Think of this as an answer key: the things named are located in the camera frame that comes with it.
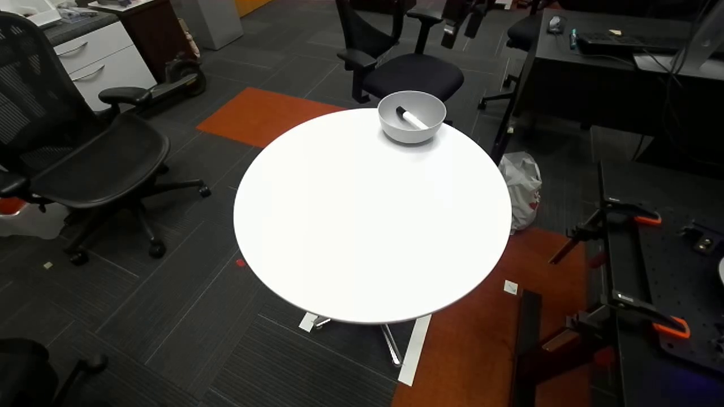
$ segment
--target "gray bowl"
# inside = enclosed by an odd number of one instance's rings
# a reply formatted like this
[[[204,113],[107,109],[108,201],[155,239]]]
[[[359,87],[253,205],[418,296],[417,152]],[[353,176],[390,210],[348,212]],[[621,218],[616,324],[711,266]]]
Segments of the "gray bowl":
[[[381,99],[378,113],[387,138],[402,145],[422,145],[434,138],[449,109],[430,92],[399,90]]]

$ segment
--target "white cabinet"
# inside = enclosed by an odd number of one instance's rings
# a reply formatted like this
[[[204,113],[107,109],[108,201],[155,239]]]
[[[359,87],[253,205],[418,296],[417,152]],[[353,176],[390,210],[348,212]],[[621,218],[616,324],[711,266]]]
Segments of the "white cabinet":
[[[65,41],[54,52],[92,111],[108,109],[97,99],[105,87],[157,83],[122,23]]]

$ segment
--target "mesh chair back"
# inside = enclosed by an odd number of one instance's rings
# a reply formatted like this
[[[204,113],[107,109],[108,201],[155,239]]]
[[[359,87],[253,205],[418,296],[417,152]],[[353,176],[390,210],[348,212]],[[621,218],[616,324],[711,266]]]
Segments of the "mesh chair back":
[[[32,176],[100,120],[34,23],[0,11],[0,169]]]
[[[338,0],[338,14],[341,20],[344,32],[344,46],[362,49],[372,56],[384,55],[390,47],[393,47],[402,34],[402,17],[405,17],[408,3],[393,0],[393,16],[391,16],[391,34],[381,32],[378,28],[370,25],[357,8],[353,6],[353,0]]]

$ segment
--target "gray carpet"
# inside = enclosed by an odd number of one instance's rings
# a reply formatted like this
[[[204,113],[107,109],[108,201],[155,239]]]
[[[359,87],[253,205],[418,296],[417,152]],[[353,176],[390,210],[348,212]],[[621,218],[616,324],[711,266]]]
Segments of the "gray carpet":
[[[525,55],[504,47],[504,29],[521,14],[493,11],[476,38],[430,52],[457,63],[463,87],[449,102],[450,120],[490,146],[504,102],[477,111],[477,99],[503,90],[503,76]],[[331,0],[271,0],[242,17],[245,37],[204,52],[209,90],[160,113],[152,125],[173,139],[167,178],[201,176],[211,198],[173,193],[150,198],[167,256],[148,256],[129,214],[97,230],[90,262],[72,266],[54,241],[0,239],[0,337],[32,337],[51,346],[65,375],[79,355],[107,353],[107,374],[81,381],[69,405],[390,405],[396,371],[374,328],[329,326],[301,333],[301,309],[235,266],[233,193],[253,149],[211,138],[194,126],[246,86],[320,102],[357,106],[350,74],[336,58],[341,29]],[[409,49],[408,23],[399,49]],[[537,227],[566,230],[592,205],[592,162],[629,160],[639,138],[604,129],[591,133],[556,120],[521,121],[544,169]],[[405,344],[409,326],[396,333]]]

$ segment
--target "orange handle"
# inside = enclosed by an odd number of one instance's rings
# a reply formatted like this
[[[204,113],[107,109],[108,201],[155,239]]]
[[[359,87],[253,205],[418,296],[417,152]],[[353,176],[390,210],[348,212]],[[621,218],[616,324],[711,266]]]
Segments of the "orange handle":
[[[637,221],[639,227],[652,227],[652,229],[656,229],[656,227],[663,224],[661,218],[634,218],[634,221]]]
[[[682,331],[663,326],[663,324],[652,324],[655,331],[663,337],[677,338],[677,342],[687,342],[692,337],[692,331],[687,328],[685,319],[673,316],[677,324],[682,324]]]

